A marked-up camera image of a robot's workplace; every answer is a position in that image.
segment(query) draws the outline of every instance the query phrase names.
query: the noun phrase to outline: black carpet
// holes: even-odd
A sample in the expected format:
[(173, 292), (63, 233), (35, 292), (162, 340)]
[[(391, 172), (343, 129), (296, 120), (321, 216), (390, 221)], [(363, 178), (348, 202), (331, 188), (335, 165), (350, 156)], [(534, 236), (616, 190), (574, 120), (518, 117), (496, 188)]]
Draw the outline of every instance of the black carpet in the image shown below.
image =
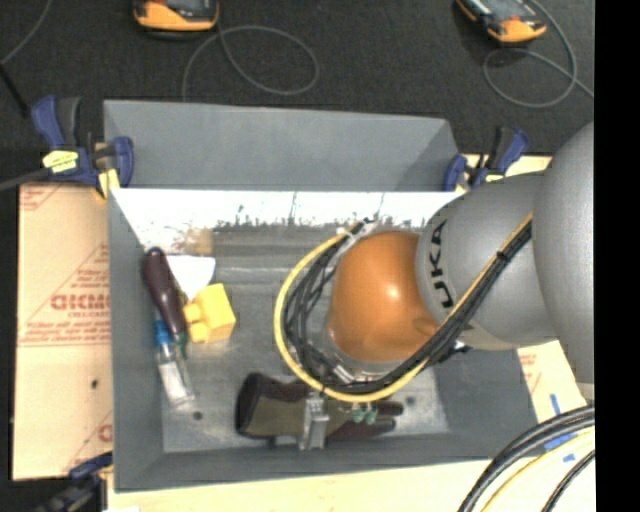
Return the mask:
[[(140, 98), (432, 116), (451, 123), (460, 151), (488, 151), (497, 126), (517, 125), (529, 152), (553, 154), (594, 119), (594, 101), (579, 86), (545, 108), (517, 105), (498, 95), (483, 74), (497, 48), (464, 18), (452, 0), (224, 0), (220, 27), (238, 64), (266, 87), (302, 94), (274, 94), (245, 80), (230, 64), (220, 40), (190, 58), (209, 35), (182, 42), (147, 37), (135, 24), (130, 0), (53, 0), (29, 41), (10, 58), (40, 18), (46, 0), (6, 0), (0, 7), (0, 61), (20, 94), (80, 96), (78, 135), (102, 135), (102, 100)], [(544, 0), (575, 55), (576, 77), (594, 88), (595, 1)], [(267, 27), (300, 39), (258, 30)], [(528, 49), (571, 70), (557, 30)], [(487, 66), (504, 93), (521, 102), (553, 103), (570, 83), (563, 73), (521, 53), (500, 52)], [(23, 118), (0, 82), (0, 181), (37, 167), (44, 141)], [(0, 192), (0, 399), (2, 417), (0, 510), (23, 510), (64, 482), (10, 481), (16, 285), (15, 191)]]

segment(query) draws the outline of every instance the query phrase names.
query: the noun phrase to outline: gray bin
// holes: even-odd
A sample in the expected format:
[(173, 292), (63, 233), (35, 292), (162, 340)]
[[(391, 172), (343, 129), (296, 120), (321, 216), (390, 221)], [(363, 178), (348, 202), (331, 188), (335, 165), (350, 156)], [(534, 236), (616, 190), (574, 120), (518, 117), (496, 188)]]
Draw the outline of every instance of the gray bin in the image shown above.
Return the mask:
[[(438, 190), (456, 151), (448, 124), (436, 119), (106, 102), (105, 137), (119, 135), (132, 137), (136, 148), (132, 188), (321, 191), (327, 205), (335, 191)], [(296, 222), (227, 223), (219, 232), (216, 277), (238, 320), (227, 344), (193, 347), (188, 364), (201, 414), (175, 415), (152, 355), (153, 305), (140, 274), (145, 245), (113, 197), (108, 220), (116, 490), (487, 458), (536, 423), (517, 354), (472, 351), (398, 392), (393, 398), (405, 404), (405, 414), (385, 436), (300, 452), (235, 434), (234, 399), (247, 373), (289, 377), (271, 329), (287, 269), (336, 228)]]

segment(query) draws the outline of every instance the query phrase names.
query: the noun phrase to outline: clear plastic bottle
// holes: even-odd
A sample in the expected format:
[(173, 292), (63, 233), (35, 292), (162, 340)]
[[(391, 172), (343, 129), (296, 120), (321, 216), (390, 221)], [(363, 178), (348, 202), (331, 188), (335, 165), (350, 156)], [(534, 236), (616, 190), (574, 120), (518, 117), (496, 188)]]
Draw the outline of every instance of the clear plastic bottle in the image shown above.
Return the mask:
[(184, 359), (162, 320), (155, 321), (154, 331), (156, 363), (169, 405), (183, 408), (195, 399)]

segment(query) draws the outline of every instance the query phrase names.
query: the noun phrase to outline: clamp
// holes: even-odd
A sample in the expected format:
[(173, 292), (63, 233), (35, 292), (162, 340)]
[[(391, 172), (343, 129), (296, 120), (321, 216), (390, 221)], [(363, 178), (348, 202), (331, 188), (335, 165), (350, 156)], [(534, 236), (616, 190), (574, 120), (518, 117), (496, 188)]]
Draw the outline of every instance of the clamp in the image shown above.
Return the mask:
[[(128, 137), (116, 137), (105, 148), (91, 153), (78, 146), (74, 132), (79, 102), (77, 97), (58, 99), (46, 96), (31, 108), (34, 127), (49, 144), (50, 152), (43, 158), (45, 177), (49, 181), (77, 181), (92, 185), (106, 195), (106, 173), (110, 173), (110, 178), (115, 174), (118, 186), (127, 186), (131, 181), (133, 143)], [(113, 169), (105, 171), (95, 166), (95, 161), (104, 157), (114, 158)]]
[(483, 184), (489, 176), (504, 176), (529, 147), (527, 134), (517, 127), (500, 126), (496, 130), (494, 145), (486, 160), (480, 157), (475, 167), (467, 165), (467, 159), (456, 154), (444, 173), (442, 190), (469, 191)]

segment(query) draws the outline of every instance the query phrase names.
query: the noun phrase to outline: black cable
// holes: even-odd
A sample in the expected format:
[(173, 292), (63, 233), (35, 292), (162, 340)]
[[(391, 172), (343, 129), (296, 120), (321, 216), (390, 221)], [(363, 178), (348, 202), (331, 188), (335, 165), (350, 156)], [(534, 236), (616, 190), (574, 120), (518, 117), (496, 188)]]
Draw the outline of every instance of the black cable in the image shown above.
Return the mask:
[(18, 91), (16, 84), (13, 83), (13, 80), (9, 76), (9, 73), (7, 73), (7, 70), (5, 69), (4, 64), (2, 62), (0, 62), (0, 78), (2, 78), (2, 81), (7, 86), (7, 89), (9, 89), (11, 96), (13, 96), (13, 99), (18, 105), (18, 109), (20, 110), (20, 115), (24, 118), (28, 118), (29, 105), (20, 94), (20, 91)]
[(44, 179), (47, 177), (47, 175), (48, 175), (47, 169), (38, 169), (37, 171), (28, 172), (26, 174), (17, 176), (16, 178), (10, 178), (8, 180), (0, 182), (0, 192), (3, 192), (4, 190), (9, 190), (13, 187), (17, 187), (18, 185), (22, 185), (23, 183)]
[[(217, 29), (217, 33), (215, 33), (211, 37), (205, 39), (205, 41), (200, 46), (198, 46), (198, 48), (196, 48), (196, 50), (193, 52), (193, 54), (189, 58), (189, 61), (187, 62), (187, 66), (185, 67), (185, 70), (184, 70), (184, 73), (183, 73), (183, 76), (182, 76), (181, 94), (182, 94), (182, 100), (183, 101), (186, 101), (186, 99), (187, 99), (187, 84), (188, 84), (188, 81), (189, 81), (189, 74), (191, 73), (191, 68), (193, 67), (193, 64), (194, 64), (195, 60), (200, 55), (200, 53), (207, 46), (209, 46), (209, 44), (211, 44), (213, 41), (215, 41), (217, 39), (220, 40), (220, 44), (222, 46), (222, 50), (224, 51), (225, 56), (227, 57), (227, 59), (229, 60), (229, 62), (233, 66), (233, 68), (247, 82), (249, 82), (251, 85), (253, 85), (254, 87), (257, 87), (258, 89), (260, 89), (262, 91), (269, 92), (269, 93), (272, 93), (272, 94), (279, 94), (279, 95), (282, 95), (282, 96), (294, 96), (294, 95), (298, 95), (298, 94), (302, 94), (302, 93), (307, 92), (308, 90), (313, 88), (316, 85), (316, 83), (318, 82), (318, 80), (320, 79), (320, 65), (318, 63), (318, 59), (317, 59), (315, 53), (313, 52), (313, 50), (311, 50), (311, 48), (309, 48), (309, 46), (307, 46), (300, 39), (298, 39), (297, 37), (292, 36), (291, 34), (288, 34), (288, 33), (284, 32), (282, 30), (278, 30), (278, 29), (271, 28), (271, 27), (263, 27), (263, 26), (260, 26), (260, 25), (241, 25), (241, 26), (238, 26), (238, 27), (232, 27), (232, 28), (223, 29), (220, 26), (220, 21), (218, 21), (218, 23), (216, 24), (216, 29)], [(238, 33), (238, 32), (263, 32), (263, 33), (268, 33), (268, 34), (275, 34), (275, 35), (278, 35), (278, 36), (283, 37), (285, 39), (288, 39), (289, 41), (293, 42), (294, 44), (296, 44), (300, 48), (302, 48), (304, 50), (304, 52), (311, 59), (311, 62), (313, 64), (313, 68), (314, 68), (313, 77), (311, 78), (311, 80), (306, 85), (304, 85), (302, 87), (299, 87), (299, 88), (295, 88), (295, 89), (276, 89), (274, 87), (266, 86), (266, 85), (261, 84), (260, 82), (258, 82), (256, 80), (254, 80), (236, 62), (236, 60), (233, 58), (233, 54), (231, 53), (231, 50), (229, 49), (229, 46), (227, 45), (226, 36), (228, 34), (233, 34), (233, 33)]]
[(487, 488), (511, 465), (547, 443), (595, 425), (595, 407), (586, 406), (536, 425), (512, 441), (493, 459), (460, 505), (458, 512), (470, 512)]
[(560, 497), (564, 493), (564, 491), (571, 485), (571, 482), (575, 480), (575, 478), (582, 473), (584, 468), (586, 468), (592, 460), (596, 458), (596, 451), (591, 450), (587, 455), (585, 455), (582, 459), (580, 459), (564, 476), (564, 478), (560, 481), (558, 486), (554, 489), (553, 494), (549, 497), (547, 503), (545, 503), (543, 509), (540, 512), (551, 512), (553, 508), (556, 506)]
[[(359, 225), (357, 229), (361, 229), (363, 225), (364, 224)], [(301, 279), (293, 292), (290, 293), (283, 312), (283, 323), (285, 325), (287, 339), (295, 347), (301, 365), (320, 382), (324, 385), (330, 385), (335, 391), (351, 394), (367, 394), (384, 389), (401, 378), (406, 372), (422, 364), (425, 359), (428, 358), (430, 364), (435, 364), (451, 354), (451, 349), (455, 345), (459, 334), (480, 307), (493, 283), (498, 279), (511, 259), (531, 239), (531, 229), (532, 223), (531, 220), (529, 220), (513, 236), (507, 246), (497, 253), (493, 262), (489, 268), (484, 271), (473, 290), (457, 305), (455, 312), (447, 318), (438, 331), (418, 349), (413, 356), (382, 377), (366, 382), (328, 382), (327, 377), (315, 375), (313, 372), (314, 366), (311, 364), (309, 358), (309, 354), (313, 354), (316, 358), (322, 359), (325, 364), (330, 365), (330, 362), (324, 358), (319, 351), (314, 350), (313, 347), (310, 347), (310, 344), (307, 343), (306, 323), (313, 309), (313, 305), (317, 302), (316, 298), (313, 304), (311, 304), (311, 307), (309, 307), (309, 297), (312, 294), (310, 290), (313, 289), (313, 285), (320, 275), (321, 270), (326, 268), (330, 263), (342, 244), (346, 242), (346, 238), (339, 240), (319, 255), (309, 266), (306, 275)], [(324, 284), (325, 283), (321, 283), (319, 290), (322, 289)]]

